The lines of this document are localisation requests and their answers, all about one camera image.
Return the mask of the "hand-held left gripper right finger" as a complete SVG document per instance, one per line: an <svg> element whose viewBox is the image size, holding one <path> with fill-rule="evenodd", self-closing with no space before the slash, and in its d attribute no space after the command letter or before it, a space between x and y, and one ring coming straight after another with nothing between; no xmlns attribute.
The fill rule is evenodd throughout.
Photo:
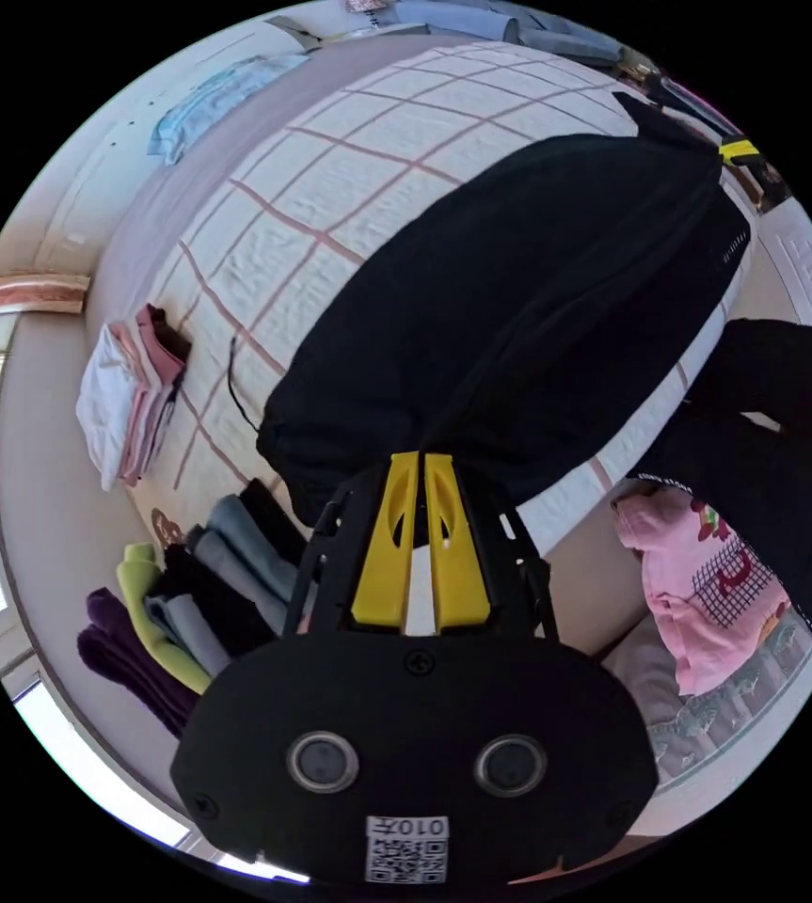
<svg viewBox="0 0 812 903"><path fill-rule="evenodd" d="M451 456L425 456L424 486L436 628L484 626L486 586Z"/></svg>

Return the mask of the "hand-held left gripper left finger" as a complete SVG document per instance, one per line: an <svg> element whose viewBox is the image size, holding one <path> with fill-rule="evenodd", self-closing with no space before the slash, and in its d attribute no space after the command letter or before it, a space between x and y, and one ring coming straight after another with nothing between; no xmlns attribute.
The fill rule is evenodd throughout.
<svg viewBox="0 0 812 903"><path fill-rule="evenodd" d="M416 451L391 457L351 607L359 626L405 627L419 477Z"/></svg>

